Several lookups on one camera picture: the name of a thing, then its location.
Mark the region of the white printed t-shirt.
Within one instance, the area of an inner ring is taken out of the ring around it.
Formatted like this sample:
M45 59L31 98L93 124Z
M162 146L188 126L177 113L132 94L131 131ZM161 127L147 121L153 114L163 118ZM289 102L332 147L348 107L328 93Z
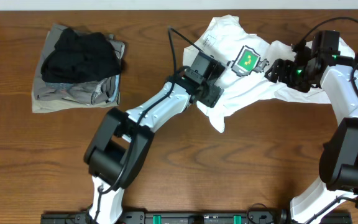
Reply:
M268 43L257 34L246 33L239 23L239 18L232 15L213 17L195 45L222 63L235 60L241 48L245 46L254 49L262 60L266 59L269 63L273 63L278 58L291 61L295 59L295 53L291 51L290 46L278 40ZM223 133L225 129L225 117L259 100L330 103L326 92L320 88L313 88L307 93L302 93L287 87L284 83L268 81L263 73L252 72L248 76L239 77L229 68L218 78L216 84L224 89L216 106L209 108L202 103L196 105L220 133Z

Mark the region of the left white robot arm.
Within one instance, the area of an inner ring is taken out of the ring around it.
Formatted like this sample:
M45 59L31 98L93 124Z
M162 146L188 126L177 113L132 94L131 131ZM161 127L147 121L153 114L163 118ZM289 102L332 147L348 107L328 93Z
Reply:
M140 172L155 132L193 103L214 107L223 93L216 81L224 69L222 65L182 67L142 105L108 111L84 155L94 184L88 210L91 223L118 221L124 191Z

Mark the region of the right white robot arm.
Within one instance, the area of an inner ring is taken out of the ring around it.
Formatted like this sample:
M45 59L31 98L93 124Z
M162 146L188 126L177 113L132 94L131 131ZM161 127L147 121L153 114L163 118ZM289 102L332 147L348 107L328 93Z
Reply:
M358 73L351 57L315 57L306 64L277 59L267 70L271 82L307 92L312 85L327 94L338 127L324 143L318 178L290 202L282 223L346 223L331 212L345 201L358 209Z

